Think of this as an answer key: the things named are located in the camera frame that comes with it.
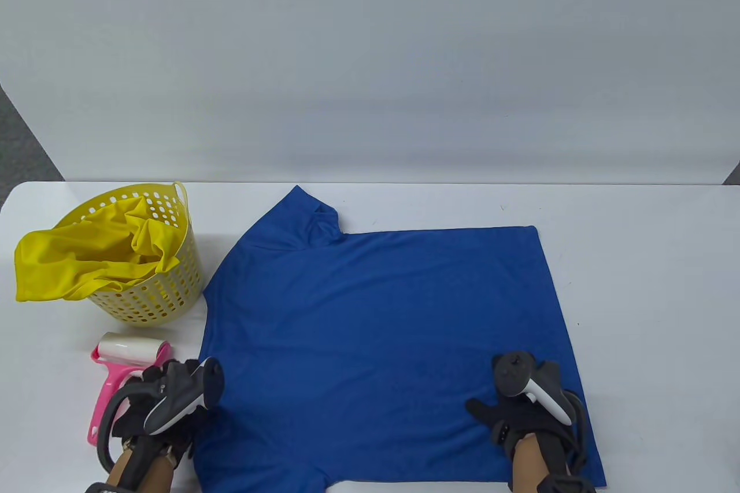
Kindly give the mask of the person's right hand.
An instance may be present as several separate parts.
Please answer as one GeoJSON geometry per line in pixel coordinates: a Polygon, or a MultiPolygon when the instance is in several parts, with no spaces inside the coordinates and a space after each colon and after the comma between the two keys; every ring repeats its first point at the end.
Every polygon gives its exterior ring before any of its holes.
{"type": "Polygon", "coordinates": [[[518,351],[494,357],[492,370],[497,403],[471,398],[465,408],[491,430],[496,444],[513,450],[525,436],[540,435],[558,441],[566,453],[585,451],[584,406],[563,388],[558,363],[518,351]]]}

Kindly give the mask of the person's left hand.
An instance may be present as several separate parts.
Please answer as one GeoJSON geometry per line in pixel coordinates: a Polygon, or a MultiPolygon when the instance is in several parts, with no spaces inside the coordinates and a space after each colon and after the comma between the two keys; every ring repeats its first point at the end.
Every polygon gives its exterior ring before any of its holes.
{"type": "Polygon", "coordinates": [[[192,458],[196,437],[208,420],[204,374],[205,367],[197,359],[171,359],[163,366],[149,366],[140,375],[133,375],[125,389],[146,384],[157,393],[129,395],[128,408],[113,423],[111,434],[131,447],[151,438],[151,444],[172,450],[175,464],[184,456],[192,458]]]}

